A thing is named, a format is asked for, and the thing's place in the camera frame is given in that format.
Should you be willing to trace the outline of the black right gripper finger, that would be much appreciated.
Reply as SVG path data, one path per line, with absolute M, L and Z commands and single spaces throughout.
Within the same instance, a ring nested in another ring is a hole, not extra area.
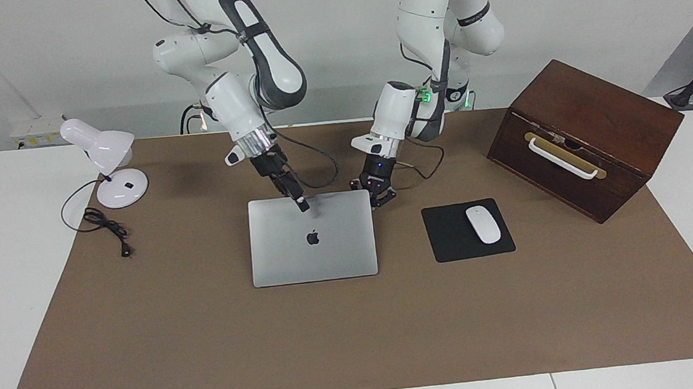
M 300 212 L 305 212 L 305 200 L 303 188 L 298 184 L 295 177 L 277 178 L 276 187 L 279 192 L 292 199 Z
M 293 175 L 284 176 L 285 193 L 296 203 L 300 211 L 308 211 L 310 203 L 305 200 L 303 187 L 297 182 Z

